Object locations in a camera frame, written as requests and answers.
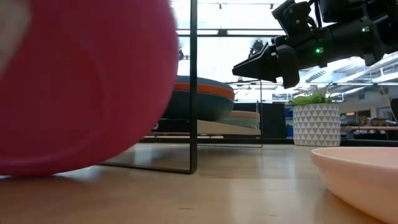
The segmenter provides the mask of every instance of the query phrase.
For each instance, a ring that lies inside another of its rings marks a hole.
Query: wooden table
[[[183,167],[187,149],[139,145],[113,160]],[[194,175],[96,166],[51,178],[3,178],[0,223],[381,223],[327,191],[310,150],[200,147]]]

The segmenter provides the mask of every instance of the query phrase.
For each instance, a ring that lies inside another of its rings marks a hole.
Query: white planter
[[[294,144],[298,146],[340,145],[340,112],[336,104],[294,107]]]

